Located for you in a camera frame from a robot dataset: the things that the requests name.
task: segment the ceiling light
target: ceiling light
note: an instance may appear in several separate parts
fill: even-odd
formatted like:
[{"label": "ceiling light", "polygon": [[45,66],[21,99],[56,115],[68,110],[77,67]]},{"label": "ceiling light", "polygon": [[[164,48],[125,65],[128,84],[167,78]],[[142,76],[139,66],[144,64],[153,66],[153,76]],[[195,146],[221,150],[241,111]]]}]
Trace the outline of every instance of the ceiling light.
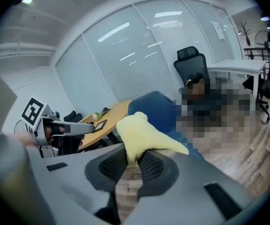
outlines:
[{"label": "ceiling light", "polygon": [[129,39],[129,37],[126,37],[126,38],[124,38],[124,39],[121,39],[119,42],[117,42],[117,43],[122,43],[122,42],[124,42],[124,41],[126,41],[126,40],[128,40]]},{"label": "ceiling light", "polygon": [[151,55],[153,55],[153,54],[155,54],[155,53],[157,53],[157,52],[154,52],[154,53],[152,53],[152,54],[150,54],[150,55],[147,55],[147,56],[145,56],[145,57],[147,58],[147,57],[149,57],[149,56],[151,56]]},{"label": "ceiling light", "polygon": [[173,24],[173,23],[176,23],[177,20],[173,20],[173,21],[167,21],[167,22],[161,22],[161,23],[156,23],[153,25],[153,27],[156,27],[156,26],[161,26],[161,25],[167,25],[167,24]]},{"label": "ceiling light", "polygon": [[164,16],[172,16],[172,15],[180,15],[180,14],[182,14],[182,11],[156,13],[154,17],[164,17]]},{"label": "ceiling light", "polygon": [[262,21],[269,21],[270,18],[269,18],[268,16],[264,16],[264,17],[261,17],[261,20],[262,20]]},{"label": "ceiling light", "polygon": [[156,45],[158,45],[158,44],[160,44],[160,43],[162,43],[162,42],[158,42],[158,43],[155,43],[155,44],[149,45],[147,48],[152,47],[152,46],[156,46]]},{"label": "ceiling light", "polygon": [[103,40],[107,39],[108,37],[112,36],[114,33],[117,33],[118,31],[128,27],[130,25],[129,22],[122,24],[121,26],[113,29],[112,31],[108,32],[107,34],[103,35],[98,41],[101,43]]},{"label": "ceiling light", "polygon": [[32,0],[22,0],[22,2],[30,4]]},{"label": "ceiling light", "polygon": [[264,13],[261,14],[261,20],[262,21],[269,21],[270,20],[270,17],[265,15]]},{"label": "ceiling light", "polygon": [[130,55],[127,55],[126,57],[120,59],[120,61],[122,61],[122,60],[124,60],[124,59],[126,59],[126,58],[128,58],[128,57],[130,57],[130,56],[132,56],[132,55],[134,55],[134,54],[135,54],[135,53],[133,52],[133,53],[131,53]]}]

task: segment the black office chair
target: black office chair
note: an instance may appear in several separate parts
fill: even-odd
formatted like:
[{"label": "black office chair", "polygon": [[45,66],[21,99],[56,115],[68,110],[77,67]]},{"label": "black office chair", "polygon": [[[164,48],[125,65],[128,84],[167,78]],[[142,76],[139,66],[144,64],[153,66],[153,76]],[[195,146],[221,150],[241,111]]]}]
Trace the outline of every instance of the black office chair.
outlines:
[{"label": "black office chair", "polygon": [[[182,78],[185,86],[187,80],[193,80],[196,75],[201,74],[204,79],[205,93],[210,89],[210,77],[206,66],[206,59],[202,53],[194,46],[183,48],[177,51],[177,61],[174,62],[174,67]],[[180,93],[185,92],[185,87],[180,88]]]},{"label": "black office chair", "polygon": [[[270,32],[268,33],[268,42],[270,42]],[[250,76],[245,82],[243,82],[242,85],[246,89],[253,90],[253,83],[254,83],[254,77]],[[256,96],[256,103],[268,115],[267,121],[269,121],[270,114],[267,110],[269,108],[269,104],[268,104],[268,102],[263,101],[263,97],[270,99],[270,65],[269,65],[267,79],[266,78],[262,79],[261,74],[259,74],[258,89],[257,89],[257,96]]]},{"label": "black office chair", "polygon": [[[221,111],[222,105],[227,104],[227,97],[226,94],[221,93],[221,90],[211,89],[205,56],[194,46],[186,47],[177,51],[174,67],[184,84],[184,87],[180,89],[182,104],[187,105],[188,111],[192,111],[193,117],[198,118],[199,121],[203,122],[202,117],[208,116],[210,121],[216,121],[216,111]],[[204,80],[204,96],[198,100],[190,100],[185,84],[189,79],[194,80],[198,76],[202,76]]]},{"label": "black office chair", "polygon": [[65,122],[79,122],[83,119],[82,114],[72,111],[69,115],[63,118]]}]

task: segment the blue cushion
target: blue cushion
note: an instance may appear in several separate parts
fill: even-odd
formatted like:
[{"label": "blue cushion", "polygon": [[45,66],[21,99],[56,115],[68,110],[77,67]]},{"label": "blue cushion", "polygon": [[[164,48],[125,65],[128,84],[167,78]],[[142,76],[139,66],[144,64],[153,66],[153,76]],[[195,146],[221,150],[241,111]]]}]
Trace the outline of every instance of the blue cushion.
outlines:
[{"label": "blue cushion", "polygon": [[198,152],[198,150],[193,148],[193,144],[190,143],[190,142],[187,142],[187,138],[182,137],[182,133],[178,133],[176,131],[171,131],[167,135],[169,137],[173,138],[174,140],[177,140],[181,144],[183,144],[189,150],[189,155],[190,156],[204,159],[204,157]]},{"label": "blue cushion", "polygon": [[128,115],[143,112],[147,115],[150,124],[160,132],[167,134],[175,130],[178,110],[173,100],[159,91],[152,91],[131,101]]}]

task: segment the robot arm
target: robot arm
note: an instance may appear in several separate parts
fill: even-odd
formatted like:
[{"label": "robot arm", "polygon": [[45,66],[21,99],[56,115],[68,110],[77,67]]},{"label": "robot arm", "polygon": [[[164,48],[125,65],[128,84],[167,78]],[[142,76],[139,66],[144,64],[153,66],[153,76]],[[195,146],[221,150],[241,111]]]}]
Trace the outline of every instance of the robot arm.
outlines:
[{"label": "robot arm", "polygon": [[[60,114],[52,111],[47,103],[32,97],[22,113],[22,120],[32,129],[34,136],[40,146],[42,157],[50,158],[59,155],[75,153],[78,149],[79,139],[75,137],[92,133],[94,126],[92,124],[82,124],[60,121]],[[44,128],[51,127],[51,138],[46,139]],[[60,126],[64,127],[64,133],[60,132]],[[71,149],[65,149],[68,144],[77,144],[70,146]]]}]

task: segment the black slot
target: black slot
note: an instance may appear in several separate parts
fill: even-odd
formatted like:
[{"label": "black slot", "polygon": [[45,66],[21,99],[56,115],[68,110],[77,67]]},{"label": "black slot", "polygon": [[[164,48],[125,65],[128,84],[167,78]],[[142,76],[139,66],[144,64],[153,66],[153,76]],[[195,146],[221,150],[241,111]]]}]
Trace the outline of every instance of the black slot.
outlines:
[{"label": "black slot", "polygon": [[56,163],[53,165],[48,165],[46,167],[49,171],[54,171],[54,170],[57,170],[57,169],[60,169],[60,168],[66,167],[66,166],[68,166],[66,163]]},{"label": "black slot", "polygon": [[218,183],[207,184],[204,188],[216,203],[226,220],[231,219],[242,211]]}]

